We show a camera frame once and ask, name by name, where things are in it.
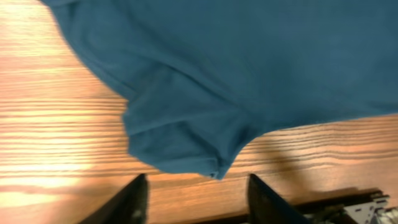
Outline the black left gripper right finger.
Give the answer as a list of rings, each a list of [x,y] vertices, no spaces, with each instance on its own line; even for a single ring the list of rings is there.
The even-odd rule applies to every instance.
[[[250,224],[311,224],[255,174],[249,175],[247,199]]]

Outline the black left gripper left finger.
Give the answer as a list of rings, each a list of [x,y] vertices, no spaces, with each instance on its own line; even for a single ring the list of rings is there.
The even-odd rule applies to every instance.
[[[140,174],[79,224],[145,224],[148,198],[149,184]]]

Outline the blue polo shirt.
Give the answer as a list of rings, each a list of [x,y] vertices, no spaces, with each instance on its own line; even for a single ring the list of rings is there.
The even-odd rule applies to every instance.
[[[397,112],[396,0],[56,0],[78,58],[127,100],[129,152],[221,179],[265,133]]]

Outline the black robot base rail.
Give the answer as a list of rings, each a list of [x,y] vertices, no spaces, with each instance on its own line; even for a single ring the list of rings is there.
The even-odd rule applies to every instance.
[[[329,192],[314,192],[313,198],[296,201],[296,208],[314,224],[396,223],[386,212],[391,197],[378,188],[359,190],[347,188]]]

